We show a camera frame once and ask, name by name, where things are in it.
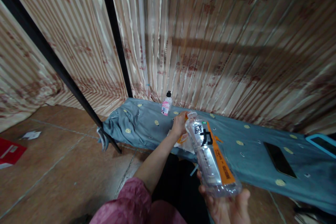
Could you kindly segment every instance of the tiled floor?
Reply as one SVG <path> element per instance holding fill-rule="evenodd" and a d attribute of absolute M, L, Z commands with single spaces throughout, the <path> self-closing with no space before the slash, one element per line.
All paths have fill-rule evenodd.
<path fill-rule="evenodd" d="M 39 138 L 20 140 L 34 130 L 42 131 Z M 16 165 L 0 170 L 0 223 L 71 223 L 93 215 L 149 155 L 124 145 L 122 154 L 111 146 L 102 153 L 87 113 L 63 106 L 42 107 L 0 137 L 28 147 Z M 251 192 L 252 223 L 296 223 L 291 200 L 244 186 Z"/>

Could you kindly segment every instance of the smartphone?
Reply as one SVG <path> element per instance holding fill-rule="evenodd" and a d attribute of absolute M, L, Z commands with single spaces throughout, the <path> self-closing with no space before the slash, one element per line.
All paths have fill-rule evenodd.
<path fill-rule="evenodd" d="M 296 175 L 278 146 L 264 142 L 269 156 L 278 172 L 296 179 Z"/>

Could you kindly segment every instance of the black metal pole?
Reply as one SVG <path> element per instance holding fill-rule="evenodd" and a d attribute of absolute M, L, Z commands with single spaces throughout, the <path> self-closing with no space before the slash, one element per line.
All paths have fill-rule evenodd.
<path fill-rule="evenodd" d="M 126 65 L 126 59 L 125 59 L 125 54 L 124 54 L 124 47 L 123 43 L 121 40 L 121 35 L 119 31 L 119 25 L 118 25 L 118 20 L 117 20 L 117 14 L 116 10 L 114 8 L 114 1 L 113 0 L 105 0 L 105 5 L 107 9 L 107 14 L 108 18 L 110 20 L 111 24 L 111 29 L 114 37 L 114 42 L 115 42 L 115 47 L 117 49 L 119 61 L 120 61 L 120 66 L 121 66 L 121 71 L 122 75 L 124 77 L 125 85 L 126 85 L 126 90 L 129 98 L 133 98 L 132 94 L 132 87 L 131 87 L 131 82 L 130 82 L 130 77 L 128 75 L 128 70 L 127 70 L 127 65 Z"/>
<path fill-rule="evenodd" d="M 94 120 L 94 122 L 97 124 L 98 127 L 101 127 L 103 129 L 103 123 L 89 104 L 89 102 L 86 100 L 82 92 L 79 90 L 78 86 L 74 82 L 74 80 L 71 78 L 68 71 L 65 69 L 57 55 L 55 54 L 54 50 L 51 48 L 35 22 L 32 20 L 20 0 L 2 0 L 3 3 L 6 5 L 6 7 L 9 9 L 11 14 L 14 16 L 14 18 L 18 21 L 18 23 L 22 26 L 22 28 L 25 30 L 25 32 L 28 34 L 30 39 L 34 42 L 34 44 L 37 46 L 37 48 L 40 50 L 40 52 L 43 54 L 43 56 L 47 59 L 47 61 L 50 63 L 50 65 L 53 67 L 53 69 L 56 71 L 56 73 L 60 76 L 60 78 L 64 81 L 64 83 L 68 86 L 70 91 L 73 93 L 73 95 L 77 98 L 77 100 L 80 102 L 80 104 L 83 106 L 83 108 L 86 110 L 86 112 L 89 114 L 89 116 Z M 114 146 L 114 148 L 117 150 L 118 153 L 121 153 L 120 148 L 114 141 L 114 139 L 107 135 L 109 141 Z"/>

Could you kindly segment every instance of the hand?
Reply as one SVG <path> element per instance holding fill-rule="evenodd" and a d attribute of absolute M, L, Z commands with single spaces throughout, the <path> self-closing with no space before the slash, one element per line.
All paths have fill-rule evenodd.
<path fill-rule="evenodd" d="M 202 178 L 201 172 L 197 172 L 197 177 Z M 250 217 L 247 211 L 250 191 L 243 191 L 233 198 L 213 198 L 206 194 L 205 186 L 200 185 L 198 190 L 204 197 L 210 215 L 216 224 L 250 224 Z"/>
<path fill-rule="evenodd" d="M 174 123 L 173 123 L 173 127 L 171 129 L 171 132 L 173 134 L 175 134 L 178 138 L 187 132 L 186 129 L 185 129 L 186 128 L 185 127 L 186 113 L 187 113 L 187 111 L 183 111 L 178 116 L 175 116 L 175 118 L 174 118 Z"/>

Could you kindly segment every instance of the curtain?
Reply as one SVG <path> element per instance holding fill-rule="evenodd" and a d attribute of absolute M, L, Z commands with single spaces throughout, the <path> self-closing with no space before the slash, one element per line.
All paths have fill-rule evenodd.
<path fill-rule="evenodd" d="M 136 98 L 336 131 L 336 0 L 114 0 Z"/>
<path fill-rule="evenodd" d="M 104 0 L 20 0 L 94 110 L 127 98 Z M 83 109 L 1 3 L 0 131 L 44 103 Z"/>

